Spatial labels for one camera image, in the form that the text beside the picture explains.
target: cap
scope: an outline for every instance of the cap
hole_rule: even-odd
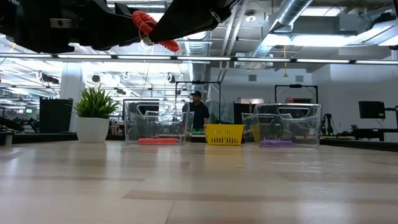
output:
[[[193,93],[191,93],[191,96],[199,96],[199,97],[201,97],[201,92],[194,91]]]

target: black shirt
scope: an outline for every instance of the black shirt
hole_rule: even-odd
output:
[[[189,104],[190,112],[194,111],[195,114],[193,115],[193,128],[194,129],[202,129],[205,125],[205,118],[209,118],[209,109],[205,106],[202,102],[198,105],[194,103]]]

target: green plant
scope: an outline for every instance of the green plant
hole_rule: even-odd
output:
[[[100,90],[100,87],[81,92],[81,100],[75,106],[79,117],[108,119],[116,111],[119,103],[112,103],[109,93],[105,95],[105,90]]]

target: ceiling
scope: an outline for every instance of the ceiling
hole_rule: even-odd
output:
[[[123,1],[127,4],[137,4],[137,1]],[[262,33],[261,28],[264,24],[266,16],[271,15],[280,8],[280,0],[261,1],[252,0],[246,6],[246,12],[253,10],[256,17],[255,21],[248,22],[245,19],[238,24],[240,16],[240,8],[237,6],[237,13],[235,15],[232,30],[239,27],[236,41],[231,40],[232,34],[228,40],[227,45],[233,44],[231,48],[231,55],[246,54],[252,52],[261,42]],[[391,1],[380,0],[359,0],[359,1],[341,1],[341,0],[314,0],[310,7],[304,10],[302,16],[317,16],[317,17],[336,17],[338,14],[357,14],[364,11],[372,11],[379,8],[389,6]],[[155,19],[159,20],[162,13],[151,14]],[[215,30],[211,32],[210,39],[206,40],[206,44],[210,46],[208,55],[218,56],[221,54],[221,49],[224,42],[224,37],[228,32],[228,22],[220,24]],[[185,44],[187,39],[178,39],[181,52],[179,54],[185,55]],[[99,52],[90,47],[82,47],[78,44],[72,44],[75,47],[74,54],[129,54],[129,55],[170,55],[172,54],[167,49],[160,45],[148,47],[143,43],[132,44],[126,47],[113,47],[109,51]],[[0,52],[10,53],[35,53],[31,50],[25,49],[8,41],[5,36],[0,34]],[[390,56],[391,51],[388,47],[380,47],[377,45],[361,46],[361,47],[302,47],[288,45],[283,47],[273,47],[270,54],[273,57],[295,57],[295,58],[363,58],[363,59],[382,59]],[[25,85],[25,86],[46,86],[48,83],[43,82],[38,78],[40,73],[49,75],[62,81],[62,61],[38,61],[38,60],[21,60],[11,58],[0,58],[0,74],[1,84],[11,85]],[[218,63],[211,64],[212,80],[216,80],[219,74]],[[289,64],[291,70],[297,70],[303,75],[308,74],[321,65],[314,64]],[[86,75],[87,86],[96,86],[98,83],[92,81],[93,75],[102,77],[102,86],[125,86],[136,88],[174,88],[173,83],[168,82],[167,75],[173,75],[176,80],[191,81],[192,80],[192,64],[189,63],[121,63],[121,62],[83,62],[84,74]],[[272,77],[272,82],[279,83],[287,81],[280,79],[280,74],[284,74],[284,63],[275,63],[268,70],[259,70],[249,72],[244,69],[236,69],[231,66],[226,73],[225,84],[239,85],[243,81],[246,82],[247,75],[258,73],[267,74],[263,77]],[[257,85],[263,82],[270,82],[270,79],[263,80],[259,77]],[[53,88],[48,89],[3,89],[3,95],[10,96],[29,96],[37,98],[38,96],[57,96],[59,94],[59,85],[52,85]],[[173,91],[129,91],[128,96],[173,96]]]

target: desk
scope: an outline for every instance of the desk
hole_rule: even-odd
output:
[[[353,129],[353,135],[355,140],[362,138],[373,139],[378,138],[380,141],[384,141],[384,133],[398,133],[398,129],[389,128],[359,128]]]

